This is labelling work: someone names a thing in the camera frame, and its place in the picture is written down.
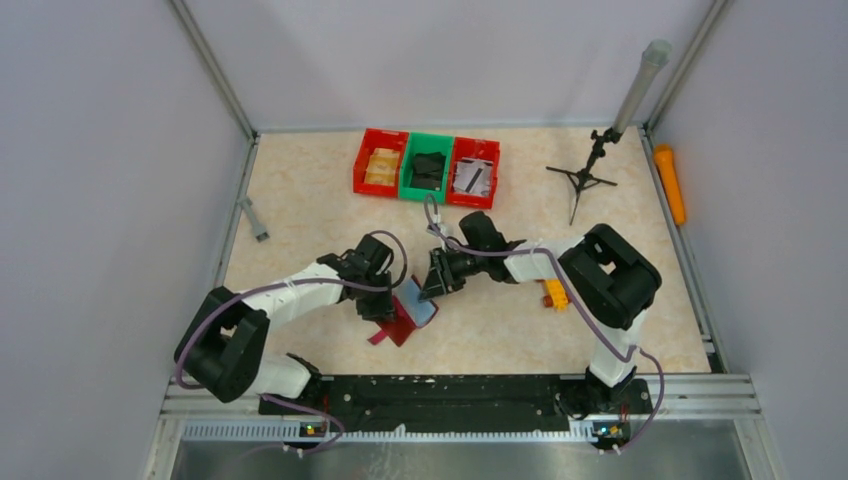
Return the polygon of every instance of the orange bottle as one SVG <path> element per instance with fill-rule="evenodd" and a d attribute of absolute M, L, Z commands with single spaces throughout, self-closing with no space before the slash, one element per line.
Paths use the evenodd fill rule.
<path fill-rule="evenodd" d="M 683 208 L 683 196 L 680 194 L 677 173 L 674 171 L 674 152 L 671 147 L 663 144 L 655 148 L 654 163 L 657 164 L 657 170 L 660 172 L 660 179 L 663 182 L 674 224 L 683 225 L 683 222 L 686 221 L 686 210 Z"/>

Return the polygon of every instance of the red strap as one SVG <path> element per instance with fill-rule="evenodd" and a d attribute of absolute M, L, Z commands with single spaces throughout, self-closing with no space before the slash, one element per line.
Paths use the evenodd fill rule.
<path fill-rule="evenodd" d="M 386 333 L 385 330 L 380 330 L 379 332 L 375 333 L 374 336 L 368 339 L 368 343 L 370 343 L 371 345 L 377 345 L 378 343 L 385 340 L 388 336 L 389 335 Z"/>

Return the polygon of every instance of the table surface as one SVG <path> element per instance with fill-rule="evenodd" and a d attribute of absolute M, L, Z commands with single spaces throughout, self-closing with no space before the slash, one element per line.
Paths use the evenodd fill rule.
<path fill-rule="evenodd" d="M 642 347 L 667 372 L 708 372 L 701 335 L 635 128 L 607 148 L 593 173 L 618 182 L 584 192 L 568 225 L 573 190 L 546 165 L 577 170 L 591 149 L 587 128 L 428 130 L 501 142 L 498 190 L 487 211 L 507 240 L 563 239 L 607 223 L 651 261 L 663 278 Z M 398 235 L 418 278 L 427 273 L 437 239 L 425 233 L 423 205 L 355 194 L 352 166 L 363 132 L 262 135 L 248 195 L 270 238 L 258 243 L 242 215 L 225 284 L 242 290 L 291 275 L 326 253 L 341 254 L 377 229 Z M 443 221 L 461 238 L 458 221 L 471 209 L 443 206 Z M 399 260 L 392 268 L 397 274 Z M 291 352 L 325 374 L 579 373 L 595 339 L 576 310 L 543 308 L 534 282 L 506 285 L 481 274 L 464 290 L 436 299 L 439 313 L 402 347 L 371 345 L 378 327 L 353 302 L 324 307 L 272 332 L 266 344 Z M 655 371 L 639 357 L 640 372 Z"/>

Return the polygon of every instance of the black tripod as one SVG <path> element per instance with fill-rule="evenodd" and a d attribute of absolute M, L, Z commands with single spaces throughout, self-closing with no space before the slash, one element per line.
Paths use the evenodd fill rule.
<path fill-rule="evenodd" d="M 618 185 L 615 182 L 598 178 L 592 175 L 589 171 L 592 170 L 592 167 L 595 165 L 595 161 L 606 156 L 607 152 L 604 150 L 604 144 L 618 143 L 618 141 L 621 140 L 621 133 L 610 127 L 603 135 L 599 136 L 597 130 L 592 130 L 592 140 L 595 141 L 595 144 L 592 145 L 592 153 L 589 154 L 589 160 L 586 161 L 586 166 L 579 171 L 572 172 L 561 168 L 545 167 L 554 172 L 564 173 L 571 184 L 574 185 L 574 193 L 576 196 L 574 198 L 574 210 L 571 211 L 571 219 L 568 221 L 569 225 L 574 223 L 574 214 L 577 213 L 577 203 L 580 202 L 580 194 L 583 193 L 583 190 L 588 190 L 601 183 L 611 185 L 613 187 Z"/>

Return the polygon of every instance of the white wall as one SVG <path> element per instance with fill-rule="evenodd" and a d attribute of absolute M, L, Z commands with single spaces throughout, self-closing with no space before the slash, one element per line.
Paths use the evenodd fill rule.
<path fill-rule="evenodd" d="M 245 142 L 164 0 L 2 2 L 0 65 L 0 478 L 136 478 Z"/>
<path fill-rule="evenodd" d="M 654 38 L 710 0 L 189 0 L 260 130 L 612 121 Z"/>
<path fill-rule="evenodd" d="M 844 478 L 848 3 L 736 2 L 657 132 L 791 478 Z"/>

